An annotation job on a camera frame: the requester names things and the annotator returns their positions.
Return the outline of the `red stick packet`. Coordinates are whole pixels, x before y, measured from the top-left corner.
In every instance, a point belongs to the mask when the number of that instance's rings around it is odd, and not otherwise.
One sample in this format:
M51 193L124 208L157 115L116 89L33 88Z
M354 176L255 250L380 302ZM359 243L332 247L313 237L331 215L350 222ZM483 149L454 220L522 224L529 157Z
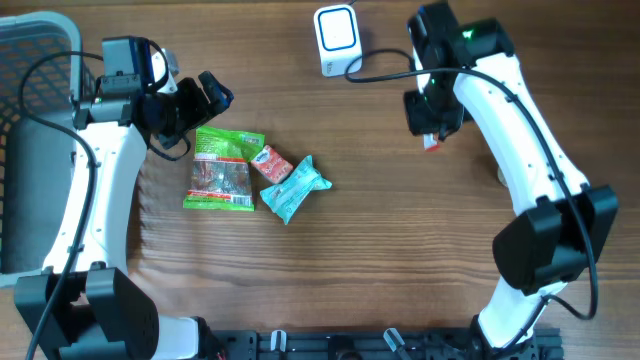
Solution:
M440 148L440 143L435 134L424 134L423 146L426 152L433 152Z

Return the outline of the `green lid jar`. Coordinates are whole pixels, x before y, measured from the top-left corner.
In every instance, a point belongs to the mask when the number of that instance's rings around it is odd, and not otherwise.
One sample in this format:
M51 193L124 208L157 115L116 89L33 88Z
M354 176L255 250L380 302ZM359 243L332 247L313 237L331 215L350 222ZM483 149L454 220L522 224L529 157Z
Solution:
M500 182L504 187L508 188L508 185L507 185L506 179L505 179L504 174L503 174L503 172L502 172L502 170L501 170L500 168L498 168L498 170L497 170L497 177L498 177L499 182Z

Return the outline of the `teal packet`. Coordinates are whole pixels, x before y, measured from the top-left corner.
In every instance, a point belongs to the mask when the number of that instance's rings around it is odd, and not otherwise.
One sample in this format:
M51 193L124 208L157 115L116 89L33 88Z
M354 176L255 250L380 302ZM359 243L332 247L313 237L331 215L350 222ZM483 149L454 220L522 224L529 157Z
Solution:
M280 184L260 192L271 211L288 225L305 198L313 191L329 190L332 183L314 167L313 157L306 156Z

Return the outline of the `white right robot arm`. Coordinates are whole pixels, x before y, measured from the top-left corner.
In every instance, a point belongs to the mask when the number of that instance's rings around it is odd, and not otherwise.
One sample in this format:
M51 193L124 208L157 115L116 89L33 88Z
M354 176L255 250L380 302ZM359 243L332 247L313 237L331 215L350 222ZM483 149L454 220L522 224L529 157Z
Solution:
M461 24L443 3L407 24L417 89L405 95L414 134L444 140L465 120L480 129L509 191L514 219L494 238L500 278L474 330L489 356L528 345L546 307L581 275L589 307L598 308L597 261L618 200L593 187L552 135L525 84L514 45L494 19Z

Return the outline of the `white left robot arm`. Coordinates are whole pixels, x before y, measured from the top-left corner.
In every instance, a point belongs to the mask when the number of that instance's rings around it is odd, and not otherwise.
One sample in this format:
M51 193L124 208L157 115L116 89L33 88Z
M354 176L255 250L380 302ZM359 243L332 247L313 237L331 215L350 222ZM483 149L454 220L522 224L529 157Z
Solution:
M15 287L29 349L49 359L224 359L204 319L159 314L131 281L126 237L149 138L172 147L224 112L233 94L208 71L179 83L164 73L148 88L134 75L106 77L99 90L74 114L80 147L60 232L41 274Z

